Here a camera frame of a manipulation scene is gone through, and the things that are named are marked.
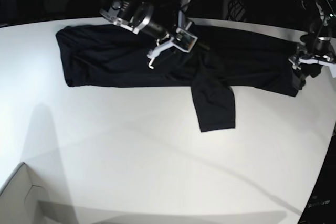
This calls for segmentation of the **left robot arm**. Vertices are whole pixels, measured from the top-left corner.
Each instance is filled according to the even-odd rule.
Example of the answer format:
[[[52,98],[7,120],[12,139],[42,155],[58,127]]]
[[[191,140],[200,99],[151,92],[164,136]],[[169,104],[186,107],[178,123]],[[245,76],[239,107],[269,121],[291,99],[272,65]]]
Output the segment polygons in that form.
[[[335,28],[335,10],[329,0],[299,0],[311,13],[309,31],[301,37],[296,52],[289,57],[293,69],[301,70],[302,64],[321,65],[329,68],[335,78],[335,50],[331,40]]]

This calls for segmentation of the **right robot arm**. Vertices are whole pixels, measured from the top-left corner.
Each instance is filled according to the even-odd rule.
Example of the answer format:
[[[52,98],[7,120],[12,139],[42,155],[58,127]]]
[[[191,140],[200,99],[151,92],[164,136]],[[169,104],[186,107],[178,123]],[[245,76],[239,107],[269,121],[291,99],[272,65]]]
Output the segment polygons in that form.
[[[100,14],[111,24],[134,34],[151,36],[155,46],[149,50],[148,67],[163,52],[172,49],[192,51],[198,37],[190,32],[193,22],[185,15],[191,0],[107,0]]]

